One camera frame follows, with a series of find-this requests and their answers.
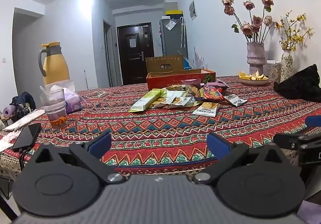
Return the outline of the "yellow thermos jug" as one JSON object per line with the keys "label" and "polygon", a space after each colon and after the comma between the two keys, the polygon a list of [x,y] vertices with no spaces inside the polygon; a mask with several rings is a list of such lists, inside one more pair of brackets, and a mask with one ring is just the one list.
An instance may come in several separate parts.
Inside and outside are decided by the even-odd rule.
{"label": "yellow thermos jug", "polygon": [[44,85],[70,79],[69,69],[61,51],[60,42],[42,44],[38,55],[38,65]]}

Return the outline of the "dried pink roses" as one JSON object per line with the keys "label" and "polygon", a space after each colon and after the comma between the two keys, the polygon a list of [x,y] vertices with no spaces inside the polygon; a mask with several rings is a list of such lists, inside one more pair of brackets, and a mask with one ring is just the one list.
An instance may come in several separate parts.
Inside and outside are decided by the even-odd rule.
{"label": "dried pink roses", "polygon": [[253,15],[252,10],[255,4],[251,0],[243,2],[244,8],[248,11],[250,21],[241,21],[237,16],[235,8],[233,7],[234,0],[221,0],[224,6],[224,13],[228,16],[234,16],[236,21],[231,26],[234,33],[243,33],[248,43],[263,44],[268,32],[275,26],[275,21],[271,15],[271,7],[274,5],[274,0],[261,0],[263,5],[262,15]]}

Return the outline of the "red cardboard snack box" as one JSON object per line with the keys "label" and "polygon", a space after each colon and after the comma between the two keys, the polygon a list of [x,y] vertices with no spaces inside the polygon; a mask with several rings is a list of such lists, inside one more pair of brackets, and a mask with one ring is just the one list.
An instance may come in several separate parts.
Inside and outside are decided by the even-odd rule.
{"label": "red cardboard snack box", "polygon": [[148,90],[161,89],[170,85],[181,84],[183,80],[196,80],[201,82],[215,82],[216,73],[207,69],[180,70],[172,72],[151,72],[147,74]]}

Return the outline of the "pink snack packet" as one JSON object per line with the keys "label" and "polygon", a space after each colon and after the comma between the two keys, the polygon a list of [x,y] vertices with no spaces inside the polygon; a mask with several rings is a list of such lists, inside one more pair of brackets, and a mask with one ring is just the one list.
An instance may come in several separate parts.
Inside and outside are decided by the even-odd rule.
{"label": "pink snack packet", "polygon": [[201,79],[200,78],[187,79],[187,80],[182,80],[181,83],[185,85],[193,85],[193,86],[199,87],[201,84]]}
{"label": "pink snack packet", "polygon": [[207,82],[205,87],[228,88],[228,86],[222,82]]}

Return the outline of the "long green snack bar pack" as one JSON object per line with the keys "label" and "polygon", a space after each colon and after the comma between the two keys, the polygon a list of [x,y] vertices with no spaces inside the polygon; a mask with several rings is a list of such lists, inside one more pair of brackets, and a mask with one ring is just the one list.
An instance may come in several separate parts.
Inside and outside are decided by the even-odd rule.
{"label": "long green snack bar pack", "polygon": [[135,104],[132,105],[129,113],[145,111],[153,102],[155,102],[162,94],[161,89],[152,89],[141,97]]}

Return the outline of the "wall electrical panel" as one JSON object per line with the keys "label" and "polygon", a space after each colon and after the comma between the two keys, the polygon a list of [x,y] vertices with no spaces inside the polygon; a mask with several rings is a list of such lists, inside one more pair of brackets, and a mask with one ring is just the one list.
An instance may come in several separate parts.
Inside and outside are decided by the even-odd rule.
{"label": "wall electrical panel", "polygon": [[191,20],[194,20],[197,17],[196,8],[195,8],[195,1],[192,1],[189,5],[189,15]]}

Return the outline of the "patterned red tablecloth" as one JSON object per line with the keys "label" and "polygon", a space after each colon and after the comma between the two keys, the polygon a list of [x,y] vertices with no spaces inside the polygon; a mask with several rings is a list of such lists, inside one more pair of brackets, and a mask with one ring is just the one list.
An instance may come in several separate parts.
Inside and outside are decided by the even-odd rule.
{"label": "patterned red tablecloth", "polygon": [[147,93],[145,84],[82,91],[82,110],[70,114],[61,128],[53,128],[47,116],[38,118],[42,130],[36,145],[65,147],[107,132],[112,145],[102,161],[123,175],[191,175],[215,161],[206,144],[209,133],[260,147],[276,133],[319,132],[305,124],[307,116],[320,115],[319,103],[283,98],[272,84],[249,87],[237,76],[224,77],[224,81],[229,93],[248,101],[240,107],[222,106],[216,117],[193,115],[193,107],[129,113]]}

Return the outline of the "floral small vase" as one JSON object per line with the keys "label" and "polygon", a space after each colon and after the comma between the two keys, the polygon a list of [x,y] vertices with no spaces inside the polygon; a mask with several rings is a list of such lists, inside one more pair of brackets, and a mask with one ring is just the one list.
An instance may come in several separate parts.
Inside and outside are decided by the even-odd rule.
{"label": "floral small vase", "polygon": [[284,50],[280,63],[280,82],[290,78],[293,74],[293,58],[289,50]]}

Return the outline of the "brown wooden chair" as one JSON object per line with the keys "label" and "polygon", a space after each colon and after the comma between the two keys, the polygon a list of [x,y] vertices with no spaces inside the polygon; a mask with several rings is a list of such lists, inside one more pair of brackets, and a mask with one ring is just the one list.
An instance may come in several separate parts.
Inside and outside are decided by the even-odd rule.
{"label": "brown wooden chair", "polygon": [[184,69],[183,56],[161,56],[161,57],[148,57],[146,58],[147,72],[173,72]]}

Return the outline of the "clear plastic cup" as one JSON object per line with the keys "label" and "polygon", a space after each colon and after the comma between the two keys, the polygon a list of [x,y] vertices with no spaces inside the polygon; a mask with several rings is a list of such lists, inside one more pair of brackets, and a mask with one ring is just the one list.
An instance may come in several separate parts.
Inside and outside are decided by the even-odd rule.
{"label": "clear plastic cup", "polygon": [[61,87],[56,87],[49,91],[46,91],[43,87],[40,89],[43,91],[40,95],[40,100],[51,126],[64,125],[67,121],[64,89]]}

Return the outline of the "yellow noodle snack pack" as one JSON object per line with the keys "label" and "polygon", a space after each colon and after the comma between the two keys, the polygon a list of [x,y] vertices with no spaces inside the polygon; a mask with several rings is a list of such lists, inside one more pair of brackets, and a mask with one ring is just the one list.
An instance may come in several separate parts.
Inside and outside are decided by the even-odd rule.
{"label": "yellow noodle snack pack", "polygon": [[149,108],[161,108],[161,109],[173,109],[173,108],[184,108],[194,107],[200,105],[201,102],[195,100],[193,97],[160,97],[153,102]]}

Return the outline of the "pink ceramic vase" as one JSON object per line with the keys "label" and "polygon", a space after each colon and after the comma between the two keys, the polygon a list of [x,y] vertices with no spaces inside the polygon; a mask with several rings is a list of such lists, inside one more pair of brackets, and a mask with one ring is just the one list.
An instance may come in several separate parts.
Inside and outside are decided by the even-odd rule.
{"label": "pink ceramic vase", "polygon": [[249,74],[263,74],[263,66],[265,61],[265,49],[263,43],[250,42],[247,43],[247,63],[249,64]]}

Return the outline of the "dark entrance door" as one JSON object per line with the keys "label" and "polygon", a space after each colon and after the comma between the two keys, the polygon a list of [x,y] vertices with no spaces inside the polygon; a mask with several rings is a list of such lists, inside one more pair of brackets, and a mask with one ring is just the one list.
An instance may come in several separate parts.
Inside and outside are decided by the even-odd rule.
{"label": "dark entrance door", "polygon": [[120,26],[117,32],[122,83],[145,83],[146,58],[154,56],[151,23]]}

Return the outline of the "white silver snack packet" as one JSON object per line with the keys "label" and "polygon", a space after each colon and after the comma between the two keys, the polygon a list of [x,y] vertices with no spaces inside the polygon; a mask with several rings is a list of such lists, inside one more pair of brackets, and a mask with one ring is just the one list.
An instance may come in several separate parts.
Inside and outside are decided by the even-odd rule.
{"label": "white silver snack packet", "polygon": [[235,107],[239,107],[243,104],[245,104],[248,100],[242,99],[238,97],[236,94],[231,94],[228,96],[224,96],[224,99],[231,105]]}

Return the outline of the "white cracker snack packet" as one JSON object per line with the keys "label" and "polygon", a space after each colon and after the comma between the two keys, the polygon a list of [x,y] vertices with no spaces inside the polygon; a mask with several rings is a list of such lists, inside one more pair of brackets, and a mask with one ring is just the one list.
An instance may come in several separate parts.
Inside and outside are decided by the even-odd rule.
{"label": "white cracker snack packet", "polygon": [[218,103],[204,102],[195,111],[193,111],[193,115],[201,115],[205,117],[216,117],[216,113],[219,108],[220,108],[220,104]]}

